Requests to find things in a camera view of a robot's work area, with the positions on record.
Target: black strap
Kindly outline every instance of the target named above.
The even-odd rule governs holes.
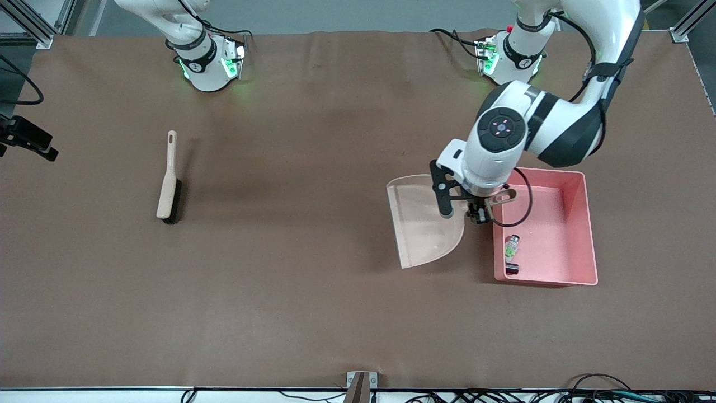
[[[206,52],[202,57],[199,57],[198,59],[189,60],[185,59],[183,57],[180,57],[182,64],[184,64],[185,67],[187,67],[189,70],[193,72],[204,72],[206,70],[206,66],[209,65],[214,60],[214,57],[216,57],[216,42],[213,40],[211,41],[211,46],[209,47],[209,51]]]
[[[544,51],[544,48],[537,54],[533,54],[531,56],[526,54],[521,54],[514,50],[512,48],[512,45],[510,45],[510,35],[508,34],[505,37],[505,40],[502,43],[502,48],[505,50],[505,56],[507,56],[508,59],[512,60],[513,63],[515,63],[515,68],[519,70],[526,70],[534,64],[534,62],[539,59],[539,57],[542,55],[542,52]]]
[[[204,42],[204,38],[206,38],[206,29],[201,29],[201,35],[199,35],[199,38],[196,38],[191,43],[187,44],[176,44],[173,42],[169,42],[172,45],[172,48],[174,50],[192,50],[195,47],[198,47],[201,42]]]
[[[621,70],[630,65],[633,61],[634,59],[627,59],[623,63],[597,63],[594,66],[590,66],[587,71],[584,72],[582,82],[587,82],[593,77],[600,77],[600,81],[604,81],[607,77],[616,77],[620,80]]]
[[[535,113],[532,115],[529,122],[527,122],[528,130],[527,141],[525,142],[525,149],[529,148],[530,144],[532,144],[532,140],[534,140],[535,136],[537,136],[537,132],[539,132],[539,129],[542,127],[544,119],[552,111],[552,108],[554,108],[554,105],[557,103],[558,99],[559,98],[550,93],[545,93],[544,97],[542,97],[542,100],[540,101],[539,105],[537,105]]]
[[[544,13],[542,22],[539,25],[527,25],[524,22],[520,21],[519,15],[517,16],[517,26],[527,32],[540,32],[547,26],[547,24],[549,24],[550,21],[552,21],[552,16],[549,15],[549,11],[546,11]]]

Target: pink plastic bin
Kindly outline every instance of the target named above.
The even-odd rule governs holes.
[[[512,283],[543,285],[596,285],[596,261],[589,221],[586,182],[581,172],[521,168],[532,185],[534,203],[525,222],[512,228],[493,225],[495,278]],[[513,172],[507,183],[516,200],[495,208],[502,223],[517,222],[527,210],[529,197],[522,177]],[[512,263],[519,273],[505,271],[505,242],[520,237]]]

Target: metal frame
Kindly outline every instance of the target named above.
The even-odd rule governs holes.
[[[368,371],[353,371],[346,375],[349,382],[348,392],[343,403],[370,402],[371,387],[378,387],[378,373]]]
[[[659,7],[661,7],[661,6],[662,6],[664,3],[666,3],[667,1],[668,1],[668,0],[657,0],[657,1],[654,2],[651,6],[647,7],[647,8],[644,10],[644,14],[648,14],[648,13],[654,11],[655,9],[658,9]]]
[[[72,11],[74,11],[74,6],[76,4],[77,0],[65,0],[65,2],[62,4],[62,9],[59,10],[57,20],[54,22],[54,27],[60,34],[65,33],[65,29],[67,28],[66,25],[69,21],[69,16]]]
[[[704,16],[716,6],[716,0],[699,0],[673,27],[669,28],[674,43],[688,42],[687,36]]]
[[[37,49],[49,49],[58,32],[24,0],[0,0],[5,11],[22,29],[37,41]]]

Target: small bottle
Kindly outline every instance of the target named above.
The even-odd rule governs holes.
[[[517,253],[517,245],[520,243],[520,237],[515,234],[510,235],[505,243],[505,261],[511,262]]]

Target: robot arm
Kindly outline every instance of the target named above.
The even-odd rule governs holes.
[[[553,30],[549,12],[554,6],[561,6],[591,38],[595,64],[584,76],[586,87],[579,103],[570,103],[521,81],[504,83],[487,96],[468,140],[452,140],[432,165],[433,187],[440,212],[446,217],[452,214],[452,207],[451,196],[444,192],[450,187],[445,174],[453,176],[463,193],[468,194],[461,198],[484,199],[504,185],[524,150],[553,167],[572,166],[584,160],[602,139],[604,114],[632,60],[644,23],[637,0],[515,2],[533,6],[520,8],[521,23],[503,37],[503,43],[519,49],[520,56],[500,59],[502,66],[495,66],[495,71],[519,67],[523,60],[520,57],[536,60],[534,54],[541,55],[548,38],[545,33]],[[528,42],[528,46],[520,47],[521,41]],[[435,169],[441,170],[442,178]]]
[[[203,11],[211,0],[115,0],[159,29],[179,56],[184,76],[201,91],[217,91],[238,78],[243,44],[206,31],[188,10]]]

